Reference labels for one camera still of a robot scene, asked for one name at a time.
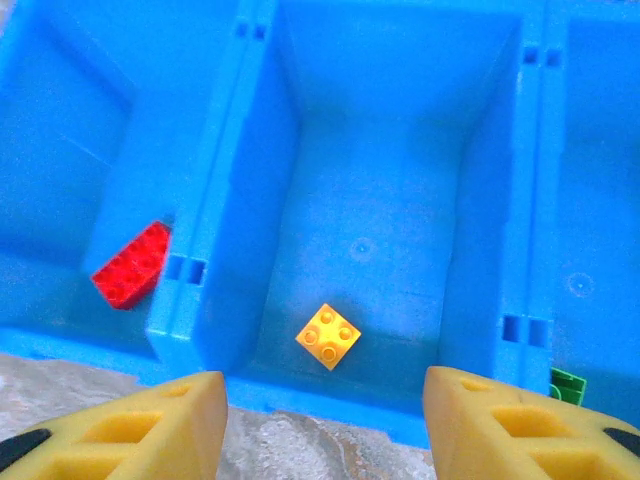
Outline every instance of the blue storage tray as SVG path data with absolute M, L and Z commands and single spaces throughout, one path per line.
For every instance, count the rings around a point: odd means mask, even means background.
M 548 393 L 553 363 L 640 424 L 609 395 L 640 393 L 640 7 L 171 3 L 14 12 L 0 349 L 147 384 L 223 370 L 233 405 L 418 446 L 428 366 Z M 160 283 L 113 311 L 89 276 L 156 219 Z M 362 332 L 332 372 L 294 340 L 325 302 Z

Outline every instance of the bin compartment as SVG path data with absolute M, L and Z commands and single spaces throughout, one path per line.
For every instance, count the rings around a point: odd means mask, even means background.
M 548 171 L 559 171 L 559 184 L 539 203 L 555 203 L 556 223 L 540 234 L 555 229 L 558 246 L 537 267 L 557 263 L 543 279 L 555 287 L 554 365 L 587 380 L 585 407 L 638 425 L 640 15 L 621 6 L 608 16 L 571 14 L 556 27 L 566 28 L 566 65 L 549 74 L 541 151 L 557 162 Z
M 526 264 L 526 241 L 513 263 L 504 241 L 530 221 L 511 208 L 531 198 L 513 181 L 532 161 L 514 147 L 515 105 L 535 104 L 522 54 L 515 14 L 281 2 L 256 29 L 202 206 L 176 373 L 223 369 L 233 404 L 424 444 L 427 367 L 493 373 L 505 270 Z M 325 302 L 362 332 L 332 372 L 295 341 Z
M 89 277 L 152 221 L 173 222 L 237 9 L 18 2 L 0 54 L 4 350 L 137 373 L 97 348 L 155 358 L 150 300 L 115 311 Z M 78 343 L 44 353 L 38 335 Z

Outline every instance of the yellow lego brick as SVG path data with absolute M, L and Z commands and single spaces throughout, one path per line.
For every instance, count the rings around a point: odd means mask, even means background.
M 423 395 L 438 480 L 632 480 L 640 458 L 616 418 L 477 375 L 431 367 Z
M 329 370 L 360 338 L 360 331 L 326 303 L 300 331 L 296 341 Z
M 51 437 L 0 480 L 213 480 L 226 421 L 222 374 L 191 375 L 35 425 Z

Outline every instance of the gray floor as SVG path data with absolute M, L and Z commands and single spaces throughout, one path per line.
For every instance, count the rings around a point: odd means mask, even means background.
M 139 390 L 135 378 L 0 354 L 0 440 Z M 302 415 L 229 412 L 218 479 L 434 479 L 429 452 Z

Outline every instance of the red lego brick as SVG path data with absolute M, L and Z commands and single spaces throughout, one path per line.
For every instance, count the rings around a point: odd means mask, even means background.
M 91 280 L 109 305 L 128 310 L 155 288 L 169 236 L 167 226 L 154 222 L 93 274 Z

